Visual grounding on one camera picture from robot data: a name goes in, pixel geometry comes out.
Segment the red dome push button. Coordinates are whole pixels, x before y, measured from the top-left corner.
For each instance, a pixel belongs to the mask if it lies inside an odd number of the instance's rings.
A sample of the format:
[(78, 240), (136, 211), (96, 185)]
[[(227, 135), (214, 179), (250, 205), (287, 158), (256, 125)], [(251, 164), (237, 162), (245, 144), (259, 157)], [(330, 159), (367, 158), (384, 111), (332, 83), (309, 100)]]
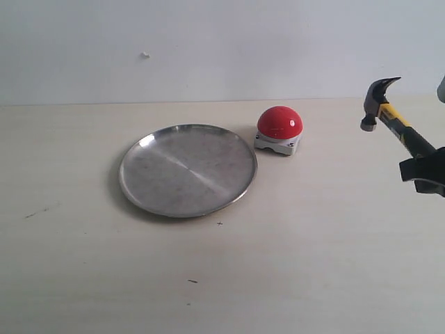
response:
[(257, 121), (254, 148), (292, 156), (296, 153), (303, 129), (302, 118), (294, 109), (272, 106)]

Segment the yellow black claw hammer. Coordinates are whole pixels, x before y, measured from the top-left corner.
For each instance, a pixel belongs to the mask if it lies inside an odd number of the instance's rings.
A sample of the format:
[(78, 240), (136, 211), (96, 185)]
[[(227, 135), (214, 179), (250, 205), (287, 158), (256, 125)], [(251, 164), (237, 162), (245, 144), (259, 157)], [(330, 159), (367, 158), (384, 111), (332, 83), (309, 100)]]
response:
[(364, 100), (365, 116), (360, 123), (360, 129), (372, 132), (379, 120), (396, 136), (413, 158), (427, 157), (437, 149), (422, 137), (387, 100), (388, 87), (400, 79), (401, 77), (379, 79), (369, 86)]

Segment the round steel plate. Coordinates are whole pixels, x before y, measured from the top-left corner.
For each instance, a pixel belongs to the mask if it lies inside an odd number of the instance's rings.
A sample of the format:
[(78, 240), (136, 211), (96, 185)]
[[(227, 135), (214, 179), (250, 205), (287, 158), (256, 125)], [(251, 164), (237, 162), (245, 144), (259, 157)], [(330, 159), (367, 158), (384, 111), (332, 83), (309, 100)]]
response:
[(217, 212), (248, 191), (257, 158), (238, 134), (205, 124), (166, 127), (135, 142), (118, 168), (125, 198), (167, 218)]

